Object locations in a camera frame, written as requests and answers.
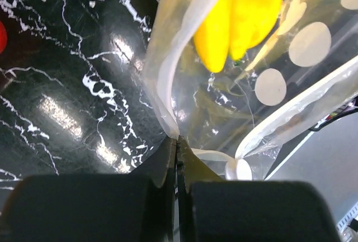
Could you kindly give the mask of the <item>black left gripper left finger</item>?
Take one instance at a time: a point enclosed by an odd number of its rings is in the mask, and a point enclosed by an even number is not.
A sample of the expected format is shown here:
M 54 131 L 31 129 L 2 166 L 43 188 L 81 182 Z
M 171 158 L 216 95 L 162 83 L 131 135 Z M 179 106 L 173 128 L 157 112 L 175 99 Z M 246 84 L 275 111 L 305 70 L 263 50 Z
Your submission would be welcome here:
M 176 141 L 128 174 L 33 175 L 1 214 L 2 241 L 172 241 Z

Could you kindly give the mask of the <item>polka dot zip bag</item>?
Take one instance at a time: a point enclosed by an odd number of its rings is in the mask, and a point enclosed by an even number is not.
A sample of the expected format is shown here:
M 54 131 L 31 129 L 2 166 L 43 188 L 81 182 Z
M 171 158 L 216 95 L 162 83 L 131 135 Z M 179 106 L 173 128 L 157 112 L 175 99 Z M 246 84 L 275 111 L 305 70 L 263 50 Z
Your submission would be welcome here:
M 280 0 L 262 37 L 268 13 L 244 12 L 241 56 L 217 37 L 219 70 L 208 70 L 194 32 L 217 6 L 159 0 L 144 86 L 169 137 L 227 179 L 263 179 L 286 142 L 357 96 L 357 0 Z

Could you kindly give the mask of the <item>yellow banana bunch toy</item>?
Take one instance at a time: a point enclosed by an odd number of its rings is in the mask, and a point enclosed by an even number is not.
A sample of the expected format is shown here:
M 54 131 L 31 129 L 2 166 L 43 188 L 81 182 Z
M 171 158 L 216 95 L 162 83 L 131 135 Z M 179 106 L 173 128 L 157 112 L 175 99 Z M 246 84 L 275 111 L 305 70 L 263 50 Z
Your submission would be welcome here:
M 218 0 L 194 34 L 206 69 L 221 72 L 227 57 L 237 61 L 274 27 L 283 0 Z

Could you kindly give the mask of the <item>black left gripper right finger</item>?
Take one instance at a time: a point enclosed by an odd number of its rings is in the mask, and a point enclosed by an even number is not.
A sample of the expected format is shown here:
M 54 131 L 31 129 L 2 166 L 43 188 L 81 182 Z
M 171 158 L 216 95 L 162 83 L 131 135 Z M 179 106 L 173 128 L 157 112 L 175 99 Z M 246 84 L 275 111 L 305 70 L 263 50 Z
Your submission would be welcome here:
M 225 181 L 184 138 L 176 151 L 181 241 L 339 241 L 329 208 L 310 184 Z

